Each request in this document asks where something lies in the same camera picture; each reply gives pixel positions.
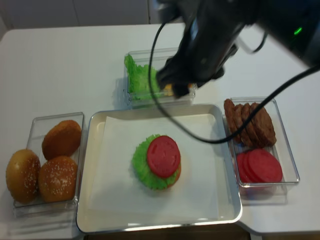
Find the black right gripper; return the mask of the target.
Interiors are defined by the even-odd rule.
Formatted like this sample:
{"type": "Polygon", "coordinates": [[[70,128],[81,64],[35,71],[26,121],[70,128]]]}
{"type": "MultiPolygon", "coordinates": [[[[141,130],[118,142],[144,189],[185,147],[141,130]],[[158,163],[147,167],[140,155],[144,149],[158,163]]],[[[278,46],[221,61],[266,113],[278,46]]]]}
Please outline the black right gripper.
{"type": "Polygon", "coordinates": [[[192,69],[189,60],[185,56],[187,47],[184,43],[180,44],[177,53],[167,59],[165,65],[156,73],[156,81],[161,89],[171,85],[175,98],[181,98],[190,93],[189,84],[195,84],[198,88],[209,82],[217,80],[224,76],[225,69],[221,65],[209,77],[201,78],[196,76],[196,72],[192,69]]]}

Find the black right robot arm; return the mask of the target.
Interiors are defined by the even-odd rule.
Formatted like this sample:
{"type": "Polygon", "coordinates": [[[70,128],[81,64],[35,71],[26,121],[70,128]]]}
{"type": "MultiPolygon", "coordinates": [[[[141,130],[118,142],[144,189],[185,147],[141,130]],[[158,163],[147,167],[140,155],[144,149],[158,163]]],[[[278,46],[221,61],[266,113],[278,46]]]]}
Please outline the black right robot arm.
{"type": "Polygon", "coordinates": [[[258,25],[308,66],[320,69],[320,3],[317,0],[162,0],[163,24],[182,18],[176,54],[156,74],[159,88],[171,85],[175,97],[188,85],[203,86],[224,75],[240,32],[258,25]]]}

